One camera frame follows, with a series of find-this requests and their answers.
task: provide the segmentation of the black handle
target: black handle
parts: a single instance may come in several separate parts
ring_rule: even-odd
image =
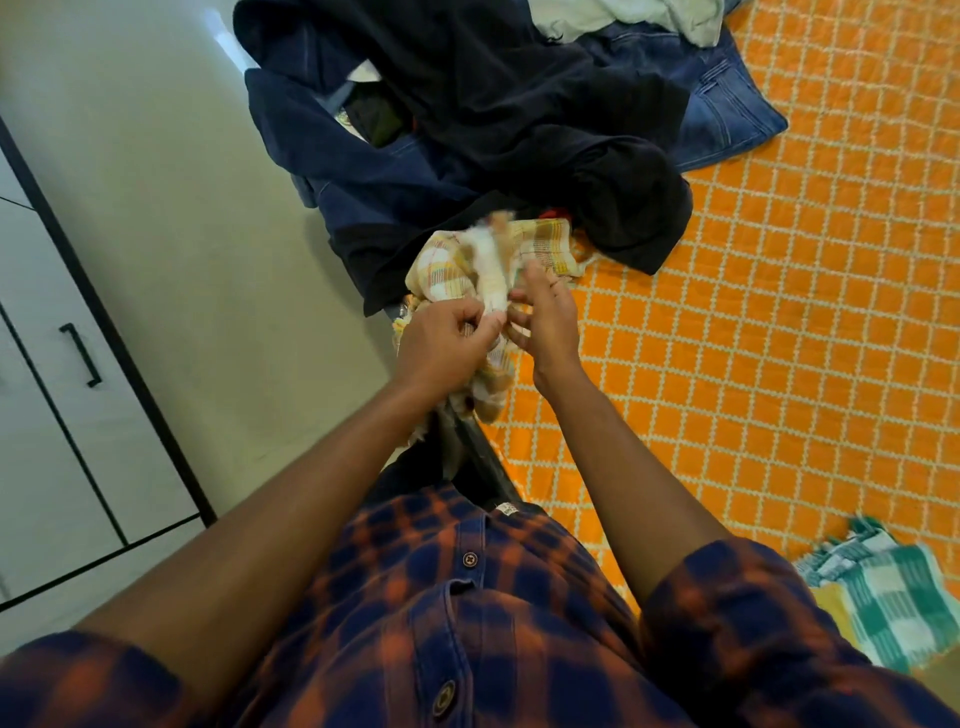
[[[80,352],[80,358],[84,361],[87,370],[90,372],[90,376],[93,377],[93,379],[86,383],[86,386],[97,386],[104,379],[100,376],[100,372],[97,371],[97,367],[93,363],[93,359],[90,358],[90,354],[87,352],[86,347],[84,346],[84,340],[80,338],[80,334],[77,332],[77,327],[75,327],[73,324],[64,324],[60,327],[60,330],[63,333],[70,334],[70,338],[73,339],[73,343],[77,347],[77,351]]]

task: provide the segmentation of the gray cloth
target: gray cloth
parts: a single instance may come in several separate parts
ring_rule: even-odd
[[[694,45],[712,48],[720,39],[723,0],[529,0],[540,31],[569,43],[615,20],[648,22],[680,33]]]

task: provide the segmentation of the blue and orange checkered shirt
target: blue and orange checkered shirt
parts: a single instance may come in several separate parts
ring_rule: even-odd
[[[136,647],[66,632],[0,667],[4,726],[206,722]],[[871,667],[789,564],[705,546],[642,623],[556,522],[485,513],[452,486],[361,513],[225,725],[957,726]]]

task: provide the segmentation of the drawer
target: drawer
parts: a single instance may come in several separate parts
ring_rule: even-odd
[[[20,186],[20,182],[16,180],[16,175],[10,167],[10,163],[3,156],[3,152],[0,152],[0,197],[20,205],[32,207]]]
[[[197,518],[0,611],[0,655],[37,637],[70,629],[203,530]]]
[[[46,228],[36,213],[3,201],[0,301],[126,539],[195,514]]]
[[[0,601],[24,595],[121,546],[0,318]]]

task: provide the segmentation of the hand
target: hand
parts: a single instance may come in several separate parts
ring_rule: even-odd
[[[503,311],[483,316],[483,304],[476,299],[421,308],[400,338],[394,384],[418,395],[424,408],[435,406],[476,373],[506,322]],[[474,324],[476,331],[465,336],[465,323]]]
[[[511,306],[507,317],[511,324],[526,328],[526,336],[507,325],[506,336],[534,357],[534,384],[547,400],[563,390],[563,382],[584,374],[578,348],[577,304],[566,284],[545,271],[537,260],[529,260],[523,268],[526,289],[515,288],[510,300],[528,303],[533,313],[524,313]]]

